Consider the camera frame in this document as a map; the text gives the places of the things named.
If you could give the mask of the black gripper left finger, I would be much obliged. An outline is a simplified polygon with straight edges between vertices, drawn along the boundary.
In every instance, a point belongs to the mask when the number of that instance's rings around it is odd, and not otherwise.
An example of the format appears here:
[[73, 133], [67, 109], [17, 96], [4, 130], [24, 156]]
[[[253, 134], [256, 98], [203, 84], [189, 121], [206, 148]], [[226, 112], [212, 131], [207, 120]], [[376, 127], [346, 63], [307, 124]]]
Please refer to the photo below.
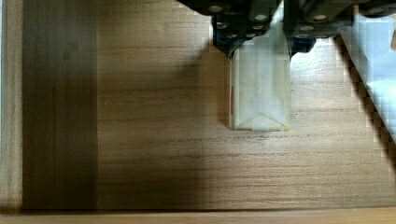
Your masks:
[[211, 17], [213, 45], [231, 59], [246, 41], [270, 29], [281, 0], [177, 0]]

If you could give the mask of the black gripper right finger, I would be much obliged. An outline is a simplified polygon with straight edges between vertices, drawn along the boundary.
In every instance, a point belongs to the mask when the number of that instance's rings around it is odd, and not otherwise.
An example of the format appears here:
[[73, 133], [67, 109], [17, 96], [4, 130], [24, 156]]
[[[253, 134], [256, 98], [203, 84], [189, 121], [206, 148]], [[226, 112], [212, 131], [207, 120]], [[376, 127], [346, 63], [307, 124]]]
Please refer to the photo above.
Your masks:
[[290, 57], [309, 52], [318, 38], [339, 35], [353, 24], [353, 0], [284, 0], [283, 32]]

